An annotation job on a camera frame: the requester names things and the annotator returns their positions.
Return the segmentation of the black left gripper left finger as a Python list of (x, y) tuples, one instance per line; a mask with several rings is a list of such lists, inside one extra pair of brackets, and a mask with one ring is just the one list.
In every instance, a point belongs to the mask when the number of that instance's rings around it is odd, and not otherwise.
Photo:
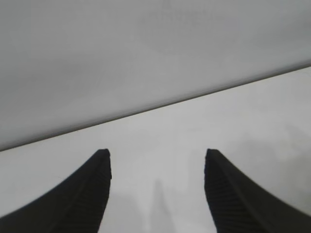
[(96, 233), (112, 179), (110, 152), (97, 150), (56, 187), (1, 217), (2, 233)]

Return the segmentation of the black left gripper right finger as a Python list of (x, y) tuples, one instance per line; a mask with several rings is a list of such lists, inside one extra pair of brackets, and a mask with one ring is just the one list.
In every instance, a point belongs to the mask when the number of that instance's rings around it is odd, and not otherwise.
[(219, 150), (207, 149), (204, 190), (219, 233), (309, 233), (311, 217), (259, 186)]

